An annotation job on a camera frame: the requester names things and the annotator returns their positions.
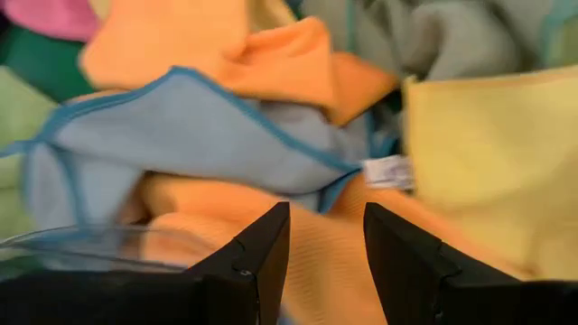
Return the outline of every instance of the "clear plastic container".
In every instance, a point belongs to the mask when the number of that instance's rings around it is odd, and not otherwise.
[[[143,258],[142,242],[179,247],[179,260],[169,263]],[[0,280],[36,270],[182,272],[214,253],[218,247],[178,230],[146,226],[61,227],[11,237],[0,243]]]

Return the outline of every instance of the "pile of cloths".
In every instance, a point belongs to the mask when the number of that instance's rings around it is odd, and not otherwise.
[[[152,230],[218,249],[290,200],[299,325],[386,323],[366,202],[519,279],[578,279],[575,1],[0,8],[0,238],[139,224],[136,243],[50,240],[190,266],[209,253]],[[414,191],[368,179],[390,155]]]

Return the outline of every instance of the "dark green cloth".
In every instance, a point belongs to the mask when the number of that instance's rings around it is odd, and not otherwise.
[[[81,42],[51,39],[11,26],[0,39],[0,64],[57,102],[93,93],[80,74]]]

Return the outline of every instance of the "black plastic piece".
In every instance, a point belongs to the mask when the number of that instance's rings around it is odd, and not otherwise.
[[[278,203],[180,274],[41,272],[0,283],[0,324],[276,324],[289,256]]]
[[[368,261],[389,325],[578,323],[578,283],[520,282],[368,203]]]

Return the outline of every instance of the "orange microfiber cloth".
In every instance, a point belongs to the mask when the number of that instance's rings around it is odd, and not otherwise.
[[[243,228],[283,200],[261,190],[223,181],[155,175],[143,183],[144,201],[154,218],[151,228],[186,231],[212,246],[225,245]],[[431,231],[467,254],[524,277],[523,272],[469,244],[440,218],[395,190],[372,190],[359,176],[328,216],[291,206],[291,246],[284,306],[300,325],[385,324],[368,267],[363,207],[377,201]],[[192,265],[198,255],[163,238],[145,236],[144,259]]]
[[[171,66],[194,68],[247,98],[323,107],[336,125],[380,100],[396,79],[333,53],[323,23],[307,18],[250,33],[246,1],[115,0],[81,66],[98,88],[140,88]]]

